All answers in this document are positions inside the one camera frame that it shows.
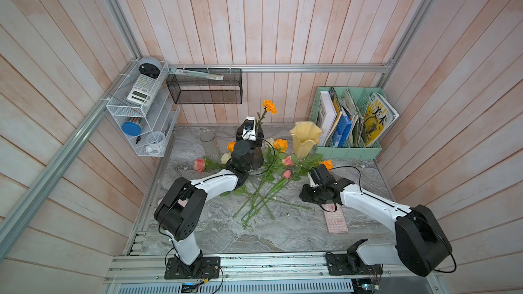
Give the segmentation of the orange carnation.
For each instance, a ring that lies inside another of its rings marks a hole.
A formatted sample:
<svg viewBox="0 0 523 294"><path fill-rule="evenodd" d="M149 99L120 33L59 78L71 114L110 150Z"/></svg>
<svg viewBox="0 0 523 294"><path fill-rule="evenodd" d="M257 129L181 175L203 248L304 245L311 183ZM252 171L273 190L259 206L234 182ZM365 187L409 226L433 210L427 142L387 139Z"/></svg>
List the orange carnation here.
<svg viewBox="0 0 523 294"><path fill-rule="evenodd" d="M263 110L257 113L256 118L256 128L259 129L263 125L263 120L265 119L267 113L275 115L277 113L277 108L273 102L269 99L265 99L262 104Z"/></svg>

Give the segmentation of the orange rose large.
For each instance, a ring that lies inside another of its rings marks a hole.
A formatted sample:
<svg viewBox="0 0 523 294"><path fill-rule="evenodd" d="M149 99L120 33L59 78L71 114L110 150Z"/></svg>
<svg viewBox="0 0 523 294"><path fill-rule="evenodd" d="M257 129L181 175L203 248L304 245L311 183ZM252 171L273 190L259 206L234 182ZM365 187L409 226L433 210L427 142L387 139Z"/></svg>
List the orange rose large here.
<svg viewBox="0 0 523 294"><path fill-rule="evenodd" d="M254 184L252 191L250 191L247 186L244 186L233 192L234 195L244 195L247 198L244 204L233 215L235 218L241 212L244 212L244 215L241 216L243 229L246 229L251 220L259 215L263 209L266 209L271 219L274 218L271 210L268 208L268 203L274 200L276 195L289 182L283 175L289 171L289 168L283 164L283 160L288 158L287 140L265 140L265 143L268 146L267 151L264 153L266 162L263 165L263 170L255 173L255 177L260 177L260 182Z"/></svg>

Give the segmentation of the cream rose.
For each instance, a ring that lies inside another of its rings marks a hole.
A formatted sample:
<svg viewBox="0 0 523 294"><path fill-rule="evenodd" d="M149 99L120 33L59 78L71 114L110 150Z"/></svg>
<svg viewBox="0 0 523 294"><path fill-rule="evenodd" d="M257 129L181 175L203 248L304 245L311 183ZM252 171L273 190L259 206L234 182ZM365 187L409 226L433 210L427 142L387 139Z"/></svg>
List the cream rose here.
<svg viewBox="0 0 523 294"><path fill-rule="evenodd" d="M230 152L227 152L225 154L222 155L221 157L221 164L226 164L230 159L231 159L231 153Z"/></svg>

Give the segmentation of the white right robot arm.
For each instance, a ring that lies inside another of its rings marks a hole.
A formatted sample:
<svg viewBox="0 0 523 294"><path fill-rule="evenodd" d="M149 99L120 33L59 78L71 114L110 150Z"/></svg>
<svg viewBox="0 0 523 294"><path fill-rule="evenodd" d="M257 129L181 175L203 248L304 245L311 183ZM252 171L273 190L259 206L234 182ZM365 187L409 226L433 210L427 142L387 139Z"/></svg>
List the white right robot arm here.
<svg viewBox="0 0 523 294"><path fill-rule="evenodd" d="M342 254L326 253L330 275L359 275L382 271L384 265L400 265L417 276L438 272L438 266L453 258L453 249L432 210L426 206L409 207L387 200L362 188L360 182L336 179L324 165L312 168L309 182L303 185L300 199L325 208L333 204L369 216L387 227L393 241L353 243Z"/></svg>

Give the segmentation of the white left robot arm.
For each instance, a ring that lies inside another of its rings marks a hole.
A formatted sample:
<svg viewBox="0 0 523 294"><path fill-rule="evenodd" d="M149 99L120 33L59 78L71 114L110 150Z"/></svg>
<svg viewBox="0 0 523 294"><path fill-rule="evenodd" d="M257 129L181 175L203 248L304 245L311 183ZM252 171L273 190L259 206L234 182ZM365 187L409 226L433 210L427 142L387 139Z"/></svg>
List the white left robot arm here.
<svg viewBox="0 0 523 294"><path fill-rule="evenodd" d="M200 262L202 251L194 231L205 203L240 188L249 178L254 154L264 140L256 119L246 117L236 132L236 143L220 172L199 180L177 178L155 210L159 233L169 237L178 260L193 267Z"/></svg>

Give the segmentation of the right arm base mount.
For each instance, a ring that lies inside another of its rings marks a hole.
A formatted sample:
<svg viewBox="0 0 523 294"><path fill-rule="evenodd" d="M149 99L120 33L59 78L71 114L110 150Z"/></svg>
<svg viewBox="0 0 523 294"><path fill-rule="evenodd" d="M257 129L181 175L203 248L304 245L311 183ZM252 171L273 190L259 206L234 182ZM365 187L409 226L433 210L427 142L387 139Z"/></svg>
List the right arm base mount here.
<svg viewBox="0 0 523 294"><path fill-rule="evenodd" d="M326 252L324 257L328 266L328 272L331 276L357 276L373 275L378 276L383 272L382 265L366 265L358 256L357 249L367 239L358 240L352 244L346 253Z"/></svg>

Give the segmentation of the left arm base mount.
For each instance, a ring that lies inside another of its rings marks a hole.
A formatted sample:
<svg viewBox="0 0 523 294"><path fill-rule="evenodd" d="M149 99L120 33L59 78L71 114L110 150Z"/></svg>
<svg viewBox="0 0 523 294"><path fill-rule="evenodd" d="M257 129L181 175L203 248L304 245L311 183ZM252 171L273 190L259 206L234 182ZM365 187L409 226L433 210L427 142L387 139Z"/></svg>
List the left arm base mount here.
<svg viewBox="0 0 523 294"><path fill-rule="evenodd" d="M167 262L164 278L166 280L219 278L220 267L220 257L198 257L191 265L183 263L178 257L171 257Z"/></svg>

